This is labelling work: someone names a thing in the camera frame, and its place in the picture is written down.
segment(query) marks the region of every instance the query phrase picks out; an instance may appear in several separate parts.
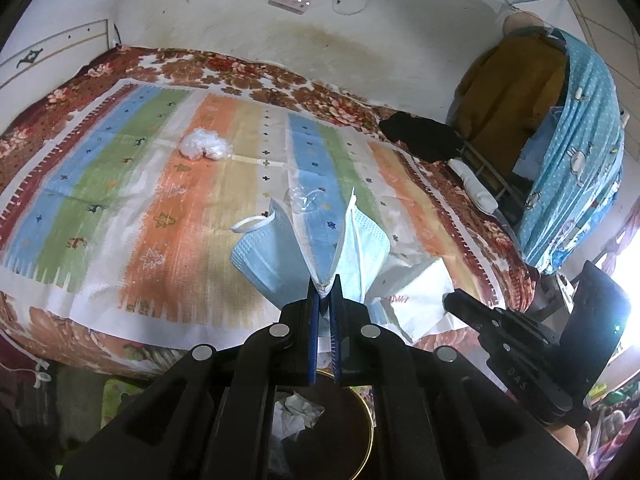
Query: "white tissue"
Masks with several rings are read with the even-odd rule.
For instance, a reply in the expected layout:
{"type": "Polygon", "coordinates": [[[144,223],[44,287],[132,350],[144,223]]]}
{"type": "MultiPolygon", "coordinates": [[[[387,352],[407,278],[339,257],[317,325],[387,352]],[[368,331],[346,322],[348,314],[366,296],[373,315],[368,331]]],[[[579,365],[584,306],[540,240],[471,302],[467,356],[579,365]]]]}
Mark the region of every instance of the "white tissue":
{"type": "Polygon", "coordinates": [[[293,393],[285,399],[276,401],[273,407],[271,435],[277,440],[297,435],[305,428],[312,428],[323,413],[322,406],[293,393]]]}
{"type": "Polygon", "coordinates": [[[217,132],[196,128],[185,136],[178,145],[180,153],[189,160],[197,160],[202,155],[213,160],[231,156],[231,145],[217,132]]]}

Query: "pink curtain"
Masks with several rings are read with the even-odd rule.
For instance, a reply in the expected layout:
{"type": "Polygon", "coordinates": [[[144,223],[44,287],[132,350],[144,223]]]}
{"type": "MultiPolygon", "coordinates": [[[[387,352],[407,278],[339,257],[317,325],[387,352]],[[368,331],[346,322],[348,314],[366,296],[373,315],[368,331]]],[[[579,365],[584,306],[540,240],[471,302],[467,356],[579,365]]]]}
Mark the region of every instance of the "pink curtain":
{"type": "Polygon", "coordinates": [[[622,254],[622,251],[629,247],[631,240],[634,239],[638,229],[640,229],[640,197],[638,197],[636,203],[631,208],[629,215],[626,217],[623,229],[624,234],[620,241],[617,240],[620,235],[614,236],[605,246],[607,257],[602,264],[602,270],[609,276],[611,276],[613,271],[616,270],[616,259],[618,255],[622,254]]]}

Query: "metal screw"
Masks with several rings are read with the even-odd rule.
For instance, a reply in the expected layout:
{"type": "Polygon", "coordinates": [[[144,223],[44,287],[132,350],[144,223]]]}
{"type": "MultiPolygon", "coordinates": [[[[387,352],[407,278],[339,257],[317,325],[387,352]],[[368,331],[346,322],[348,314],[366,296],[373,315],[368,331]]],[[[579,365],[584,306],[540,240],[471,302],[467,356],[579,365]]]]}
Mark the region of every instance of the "metal screw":
{"type": "Polygon", "coordinates": [[[289,327],[284,323],[276,323],[271,325],[269,333],[274,337],[284,337],[289,333],[289,327]]]}
{"type": "Polygon", "coordinates": [[[436,350],[436,355],[441,361],[452,363],[458,357],[458,352],[450,346],[441,346],[436,350]]]}
{"type": "Polygon", "coordinates": [[[380,328],[375,325],[365,325],[360,329],[360,333],[364,337],[375,339],[380,335],[380,328]]]}
{"type": "Polygon", "coordinates": [[[207,345],[199,345],[193,349],[191,352],[191,357],[196,359],[196,361],[206,361],[213,355],[213,350],[210,346],[207,345]]]}

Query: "face mask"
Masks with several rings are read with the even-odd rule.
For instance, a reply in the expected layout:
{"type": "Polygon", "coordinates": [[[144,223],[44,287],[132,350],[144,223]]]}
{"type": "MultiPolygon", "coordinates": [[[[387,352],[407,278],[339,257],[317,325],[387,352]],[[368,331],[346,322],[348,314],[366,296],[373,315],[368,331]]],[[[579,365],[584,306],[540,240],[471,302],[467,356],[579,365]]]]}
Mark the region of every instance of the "face mask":
{"type": "Polygon", "coordinates": [[[309,276],[324,298],[336,274],[340,274],[343,297],[363,302],[388,255],[390,243],[385,232],[355,203],[352,193],[327,280],[321,282],[318,278],[317,270],[300,249],[289,216],[275,200],[271,200],[267,218],[250,217],[231,228],[244,233],[231,251],[231,263],[278,308],[306,298],[309,276]],[[257,223],[244,227],[252,221],[257,223]]]}

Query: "hanging clothes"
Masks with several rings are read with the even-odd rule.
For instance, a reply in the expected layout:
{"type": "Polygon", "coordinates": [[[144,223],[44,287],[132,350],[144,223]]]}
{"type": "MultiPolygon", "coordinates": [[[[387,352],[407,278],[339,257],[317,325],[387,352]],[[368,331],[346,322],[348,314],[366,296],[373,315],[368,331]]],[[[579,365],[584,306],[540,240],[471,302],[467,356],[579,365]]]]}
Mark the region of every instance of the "hanging clothes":
{"type": "Polygon", "coordinates": [[[604,61],[571,34],[564,109],[526,202],[518,240],[524,261],[556,270],[611,208],[622,177],[624,130],[604,61]]]}
{"type": "Polygon", "coordinates": [[[546,32],[505,38],[458,86],[454,126],[503,176],[560,97],[566,56],[546,32]]]}

